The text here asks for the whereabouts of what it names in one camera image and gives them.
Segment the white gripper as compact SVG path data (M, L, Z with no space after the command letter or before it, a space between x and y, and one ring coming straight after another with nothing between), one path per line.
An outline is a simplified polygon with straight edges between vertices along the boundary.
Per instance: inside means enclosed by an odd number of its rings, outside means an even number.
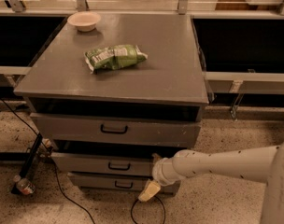
M173 174L175 172L172 165L172 161L168 158L162 158L157 153L153 153L152 157L154 160L158 160L154 163L152 169L152 177L155 181L154 180L147 181L144 189L138 196L138 200L140 202L149 201L161 190L161 186L173 185L176 182L176 179L173 177ZM165 174L164 171L171 172L171 176L167 176L167 174Z

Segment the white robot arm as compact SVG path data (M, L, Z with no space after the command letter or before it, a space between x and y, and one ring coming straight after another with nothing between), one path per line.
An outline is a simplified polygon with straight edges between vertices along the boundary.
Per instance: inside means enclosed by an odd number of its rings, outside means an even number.
M138 200L146 202L162 187L202 174L224 175L266 185L261 224L284 224L284 142L221 153L183 149L171 158L158 159Z

